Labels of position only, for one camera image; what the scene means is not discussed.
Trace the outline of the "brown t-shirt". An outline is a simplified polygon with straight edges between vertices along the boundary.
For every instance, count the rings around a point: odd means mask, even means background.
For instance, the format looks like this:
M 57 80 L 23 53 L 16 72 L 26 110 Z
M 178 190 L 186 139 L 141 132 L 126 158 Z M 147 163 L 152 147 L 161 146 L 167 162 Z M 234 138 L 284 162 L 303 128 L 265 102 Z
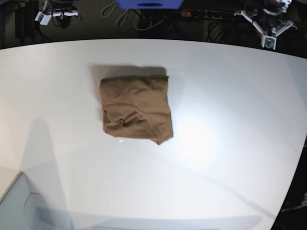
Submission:
M 104 78 L 99 92 L 105 133 L 116 138 L 148 139 L 157 145 L 173 137 L 168 76 Z

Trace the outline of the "black equipment box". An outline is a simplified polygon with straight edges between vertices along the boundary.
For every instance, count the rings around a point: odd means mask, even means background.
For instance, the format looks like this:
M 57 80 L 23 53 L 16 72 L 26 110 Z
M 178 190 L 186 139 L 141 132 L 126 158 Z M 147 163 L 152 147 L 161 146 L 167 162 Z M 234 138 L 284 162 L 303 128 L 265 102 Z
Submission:
M 15 11 L 15 36 L 22 42 L 28 37 L 34 40 L 38 34 L 38 22 L 35 18 L 38 14 L 39 1 L 18 1 Z

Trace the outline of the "blue box at top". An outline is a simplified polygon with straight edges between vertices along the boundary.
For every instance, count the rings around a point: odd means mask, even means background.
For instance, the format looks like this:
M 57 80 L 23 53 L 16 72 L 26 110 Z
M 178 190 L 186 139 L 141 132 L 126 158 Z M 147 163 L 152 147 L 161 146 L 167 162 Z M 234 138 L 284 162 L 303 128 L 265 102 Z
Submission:
M 122 9 L 178 9 L 183 0 L 116 0 Z

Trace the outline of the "black power strip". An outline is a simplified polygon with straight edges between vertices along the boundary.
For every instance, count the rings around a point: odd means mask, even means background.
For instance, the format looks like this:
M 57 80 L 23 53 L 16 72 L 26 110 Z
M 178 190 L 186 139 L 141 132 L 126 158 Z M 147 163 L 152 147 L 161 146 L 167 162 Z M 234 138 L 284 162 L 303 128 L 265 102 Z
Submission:
M 182 9 L 181 15 L 194 19 L 213 19 L 213 20 L 233 20 L 235 17 L 232 12 L 225 11 L 211 11 L 211 10 L 190 10 Z

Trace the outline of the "white bin at corner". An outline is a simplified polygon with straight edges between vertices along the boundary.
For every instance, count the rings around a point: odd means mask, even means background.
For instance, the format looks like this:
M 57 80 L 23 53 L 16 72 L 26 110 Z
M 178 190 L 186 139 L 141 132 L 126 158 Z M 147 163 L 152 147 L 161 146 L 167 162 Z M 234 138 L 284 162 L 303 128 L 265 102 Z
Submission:
M 0 197 L 2 230 L 72 230 L 68 213 L 52 209 L 47 200 L 34 192 L 26 175 L 18 173 Z

